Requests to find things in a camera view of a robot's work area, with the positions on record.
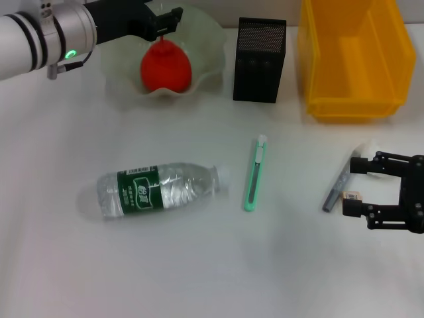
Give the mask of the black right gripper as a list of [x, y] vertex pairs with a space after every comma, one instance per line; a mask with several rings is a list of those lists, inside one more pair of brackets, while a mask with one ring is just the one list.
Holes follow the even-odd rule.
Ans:
[[366, 217], [367, 227], [423, 234], [423, 155], [412, 157], [377, 151], [373, 159], [350, 159], [351, 174], [384, 174], [401, 178], [399, 205], [376, 205], [343, 199], [343, 215]]

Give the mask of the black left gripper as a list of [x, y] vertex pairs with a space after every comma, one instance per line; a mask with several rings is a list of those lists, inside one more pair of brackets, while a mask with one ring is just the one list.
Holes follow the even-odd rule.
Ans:
[[97, 45], [132, 35], [153, 42], [156, 36], [175, 32], [184, 10], [172, 9], [156, 17], [146, 6], [146, 1], [94, 1], [84, 7], [93, 18]]

